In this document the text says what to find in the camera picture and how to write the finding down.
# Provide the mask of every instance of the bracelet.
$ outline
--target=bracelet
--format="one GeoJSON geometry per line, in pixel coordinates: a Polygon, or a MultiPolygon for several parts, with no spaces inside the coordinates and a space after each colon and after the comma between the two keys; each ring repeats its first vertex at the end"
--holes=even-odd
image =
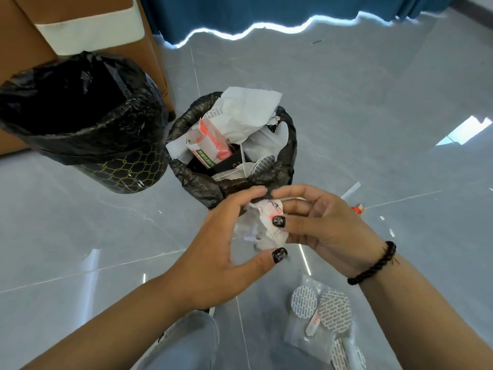
{"type": "Polygon", "coordinates": [[[394,257],[395,250],[397,247],[391,241],[386,241],[386,243],[387,243],[387,250],[385,251],[384,256],[380,258],[379,261],[377,261],[377,263],[375,263],[368,270],[362,272],[361,274],[355,276],[354,278],[348,278],[348,283],[350,285],[354,286],[356,284],[360,284],[365,279],[374,276],[379,270],[381,270],[387,264],[387,262],[389,262],[392,259],[392,257],[394,257]]]}

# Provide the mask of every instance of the hand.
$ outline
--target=hand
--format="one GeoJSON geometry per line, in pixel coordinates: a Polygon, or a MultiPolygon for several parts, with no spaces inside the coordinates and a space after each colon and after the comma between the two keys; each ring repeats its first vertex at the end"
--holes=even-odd
{"type": "Polygon", "coordinates": [[[228,196],[207,214],[192,244],[163,275],[182,314],[231,300],[287,256],[286,249],[279,248],[262,251],[240,266],[231,260],[241,207],[266,193],[267,188],[254,186],[228,196]]]}
{"type": "Polygon", "coordinates": [[[286,214],[272,223],[289,232],[287,243],[304,244],[346,277],[373,266],[385,253],[386,243],[340,197],[300,184],[272,191],[283,201],[286,214]]]}

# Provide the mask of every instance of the person's left hand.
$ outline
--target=person's left hand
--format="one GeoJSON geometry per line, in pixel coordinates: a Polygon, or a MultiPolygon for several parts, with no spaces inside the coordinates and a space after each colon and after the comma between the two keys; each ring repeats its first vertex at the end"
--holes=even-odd
{"type": "Polygon", "coordinates": [[[231,261],[231,238],[241,207],[262,197],[267,188],[254,186],[230,195],[207,214],[192,244],[163,275],[182,313],[229,301],[287,256],[285,248],[258,253],[243,265],[231,261]]]}

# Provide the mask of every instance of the marble floor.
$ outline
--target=marble floor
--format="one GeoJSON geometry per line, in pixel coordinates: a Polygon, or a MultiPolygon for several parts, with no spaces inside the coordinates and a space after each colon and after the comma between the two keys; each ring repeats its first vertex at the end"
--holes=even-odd
{"type": "MultiPolygon", "coordinates": [[[[201,33],[164,55],[177,114],[228,86],[282,92],[297,127],[294,182],[339,195],[361,182],[349,203],[366,206],[363,218],[493,345],[493,126],[478,132],[493,120],[493,31],[447,10],[392,26],[255,30],[238,41],[201,33]]],[[[206,215],[170,170],[144,192],[119,195],[22,152],[0,159],[0,187],[4,370],[166,271],[206,215]]],[[[232,247],[238,263],[254,252],[232,247]]],[[[288,261],[217,307],[215,368],[331,368],[283,342],[290,293],[311,274],[351,299],[367,369],[399,369],[360,289],[310,249],[305,263],[298,245],[287,248],[288,261]]]]}

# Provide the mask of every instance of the trash can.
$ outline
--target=trash can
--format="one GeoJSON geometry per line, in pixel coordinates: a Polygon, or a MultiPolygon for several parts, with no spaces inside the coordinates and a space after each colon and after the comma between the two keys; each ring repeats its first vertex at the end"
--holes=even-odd
{"type": "Polygon", "coordinates": [[[163,176],[167,123],[152,79],[122,57],[82,52],[0,87],[0,127],[117,193],[142,191],[163,176]]]}
{"type": "MultiPolygon", "coordinates": [[[[190,108],[180,118],[176,119],[169,131],[166,143],[176,140],[185,134],[190,127],[197,123],[213,107],[217,99],[221,97],[221,94],[222,92],[213,92],[194,101],[190,108]]],[[[208,209],[215,208],[230,194],[248,189],[251,186],[266,186],[271,191],[280,186],[291,184],[296,159],[296,128],[292,118],[283,107],[277,107],[276,115],[280,117],[279,122],[284,121],[287,124],[288,142],[279,152],[274,165],[265,171],[250,175],[247,178],[215,181],[194,168],[194,166],[197,166],[195,158],[187,165],[178,159],[171,160],[168,150],[165,150],[164,154],[167,162],[175,176],[182,183],[182,187],[208,209]]]]}

